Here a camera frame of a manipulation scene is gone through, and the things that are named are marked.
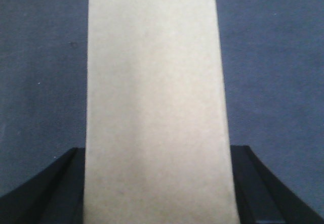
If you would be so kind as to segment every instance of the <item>beige cardboard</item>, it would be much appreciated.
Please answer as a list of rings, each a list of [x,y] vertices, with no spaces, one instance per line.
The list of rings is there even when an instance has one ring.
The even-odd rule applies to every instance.
[[[86,224],[236,224],[215,0],[90,0]]]

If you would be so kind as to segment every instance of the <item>cardboard strip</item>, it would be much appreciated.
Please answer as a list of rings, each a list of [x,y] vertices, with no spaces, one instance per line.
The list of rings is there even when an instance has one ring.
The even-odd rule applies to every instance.
[[[86,224],[236,224],[215,0],[90,0]]]

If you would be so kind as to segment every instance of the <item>beige paper strip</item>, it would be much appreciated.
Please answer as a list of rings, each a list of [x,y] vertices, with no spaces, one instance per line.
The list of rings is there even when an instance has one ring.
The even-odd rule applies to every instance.
[[[215,0],[90,0],[86,224],[238,223]]]

